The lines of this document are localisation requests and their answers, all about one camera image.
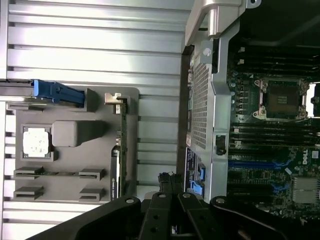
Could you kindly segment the blue card retainer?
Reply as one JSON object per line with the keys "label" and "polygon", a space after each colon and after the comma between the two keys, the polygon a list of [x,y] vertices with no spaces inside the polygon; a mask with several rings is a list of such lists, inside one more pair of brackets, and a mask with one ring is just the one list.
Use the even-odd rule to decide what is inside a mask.
{"label": "blue card retainer", "polygon": [[205,195],[205,179],[206,167],[203,163],[199,163],[194,172],[194,178],[190,183],[191,189],[195,194],[202,197]]}

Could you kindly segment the green motherboard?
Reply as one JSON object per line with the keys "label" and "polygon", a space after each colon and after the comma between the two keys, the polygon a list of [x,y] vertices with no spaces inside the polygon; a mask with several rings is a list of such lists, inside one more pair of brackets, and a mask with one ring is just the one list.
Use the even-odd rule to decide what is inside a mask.
{"label": "green motherboard", "polygon": [[[300,121],[266,121],[253,117],[258,110],[260,78],[304,79],[307,118]],[[272,215],[299,220],[304,225],[320,221],[320,202],[293,201],[295,177],[320,179],[320,148],[235,146],[231,143],[320,144],[320,117],[312,117],[312,85],[320,83],[320,48],[241,47],[228,60],[227,83],[231,93],[228,161],[274,163],[275,169],[228,167],[229,197]]]}

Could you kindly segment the green RAM stick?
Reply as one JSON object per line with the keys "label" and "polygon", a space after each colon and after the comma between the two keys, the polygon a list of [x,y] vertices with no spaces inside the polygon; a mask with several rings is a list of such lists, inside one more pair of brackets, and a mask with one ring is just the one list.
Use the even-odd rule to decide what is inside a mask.
{"label": "green RAM stick", "polygon": [[80,173],[80,172],[59,172],[59,171],[26,171],[26,170],[15,170],[15,177],[42,177],[42,176],[53,176],[53,177],[79,177],[79,178],[92,178],[96,179],[97,176],[93,173]]}

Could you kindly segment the grey parts rack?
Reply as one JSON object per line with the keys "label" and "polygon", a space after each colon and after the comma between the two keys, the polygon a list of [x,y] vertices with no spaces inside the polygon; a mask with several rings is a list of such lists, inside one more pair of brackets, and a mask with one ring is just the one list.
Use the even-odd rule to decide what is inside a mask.
{"label": "grey parts rack", "polygon": [[[126,195],[137,191],[137,136],[139,91],[133,87],[69,86],[84,91],[84,107],[53,103],[35,96],[0,96],[15,113],[15,163],[13,199],[22,202],[110,201],[111,151],[116,144],[120,116],[105,104],[105,93],[128,98]],[[45,128],[49,153],[28,157],[23,153],[23,133]],[[80,172],[97,178],[74,176],[14,176],[15,171]]]}

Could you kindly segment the silver chipset heatsink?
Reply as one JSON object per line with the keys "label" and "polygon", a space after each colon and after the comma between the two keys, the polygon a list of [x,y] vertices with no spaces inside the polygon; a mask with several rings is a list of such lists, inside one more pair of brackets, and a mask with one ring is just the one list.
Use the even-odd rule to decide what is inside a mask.
{"label": "silver chipset heatsink", "polygon": [[295,177],[293,179],[292,200],[297,204],[320,203],[320,178]]}

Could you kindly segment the black RAM stick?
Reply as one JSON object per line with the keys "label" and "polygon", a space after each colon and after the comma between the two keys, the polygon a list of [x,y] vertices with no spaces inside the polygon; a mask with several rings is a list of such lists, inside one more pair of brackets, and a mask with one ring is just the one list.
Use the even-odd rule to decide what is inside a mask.
{"label": "black RAM stick", "polygon": [[235,145],[236,147],[244,147],[244,146],[264,146],[264,147],[297,147],[297,148],[316,148],[320,149],[320,144],[300,144],[300,143],[271,143],[271,142],[244,142],[244,141],[235,141],[232,142],[231,145]]}

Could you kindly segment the silver CPU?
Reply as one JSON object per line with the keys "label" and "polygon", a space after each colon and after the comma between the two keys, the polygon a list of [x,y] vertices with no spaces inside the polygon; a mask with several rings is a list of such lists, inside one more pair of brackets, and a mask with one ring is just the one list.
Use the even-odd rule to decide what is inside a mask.
{"label": "silver CPU", "polygon": [[23,132],[23,153],[29,158],[44,158],[49,153],[49,133],[45,128],[28,128]]}

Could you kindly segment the open black PC case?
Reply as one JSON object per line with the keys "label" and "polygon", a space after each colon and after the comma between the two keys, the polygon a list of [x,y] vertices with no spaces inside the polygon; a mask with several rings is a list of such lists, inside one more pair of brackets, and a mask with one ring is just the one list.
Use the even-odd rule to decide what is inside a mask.
{"label": "open black PC case", "polygon": [[204,164],[204,197],[196,195],[205,202],[229,197],[228,62],[242,47],[320,49],[320,0],[194,0],[182,52],[177,171],[196,194],[191,181]]}

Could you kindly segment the CPU socket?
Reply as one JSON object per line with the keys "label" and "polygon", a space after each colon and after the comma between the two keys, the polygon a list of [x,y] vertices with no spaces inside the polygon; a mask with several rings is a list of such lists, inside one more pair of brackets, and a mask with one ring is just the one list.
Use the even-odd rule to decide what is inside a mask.
{"label": "CPU socket", "polygon": [[252,116],[258,120],[290,122],[308,117],[308,81],[302,78],[263,77],[254,81],[258,87],[257,110]]}

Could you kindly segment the blue disk carrier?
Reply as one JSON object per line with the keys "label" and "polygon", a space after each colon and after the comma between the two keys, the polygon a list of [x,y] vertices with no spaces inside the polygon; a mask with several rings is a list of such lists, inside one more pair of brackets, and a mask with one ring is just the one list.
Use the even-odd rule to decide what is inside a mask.
{"label": "blue disk carrier", "polygon": [[66,86],[59,82],[49,82],[33,79],[33,96],[50,99],[53,103],[67,102],[83,108],[85,104],[85,92]]}

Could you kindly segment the metal socket cover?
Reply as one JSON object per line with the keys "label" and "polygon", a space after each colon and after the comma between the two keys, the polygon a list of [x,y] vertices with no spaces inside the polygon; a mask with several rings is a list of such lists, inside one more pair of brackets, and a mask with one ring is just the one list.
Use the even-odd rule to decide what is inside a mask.
{"label": "metal socket cover", "polygon": [[312,117],[320,118],[320,82],[312,85],[310,103],[312,104]]}

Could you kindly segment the silver hard disk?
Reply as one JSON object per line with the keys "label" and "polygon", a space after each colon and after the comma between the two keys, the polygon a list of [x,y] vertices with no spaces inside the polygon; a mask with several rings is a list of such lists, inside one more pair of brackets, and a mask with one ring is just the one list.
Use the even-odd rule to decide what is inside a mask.
{"label": "silver hard disk", "polygon": [[0,96],[32,97],[33,95],[34,86],[32,80],[0,78]]}

